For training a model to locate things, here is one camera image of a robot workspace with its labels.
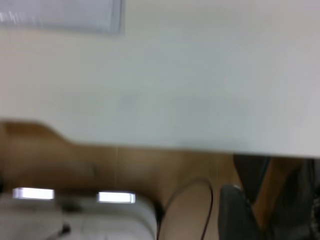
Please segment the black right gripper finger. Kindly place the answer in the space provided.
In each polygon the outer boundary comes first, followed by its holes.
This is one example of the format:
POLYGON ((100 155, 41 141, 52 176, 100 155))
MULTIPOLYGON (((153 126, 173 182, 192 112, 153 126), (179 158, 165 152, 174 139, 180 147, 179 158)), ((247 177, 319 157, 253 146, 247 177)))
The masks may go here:
POLYGON ((218 235, 220 240, 263 238, 250 203, 241 188, 235 185, 224 185, 220 189, 218 235))

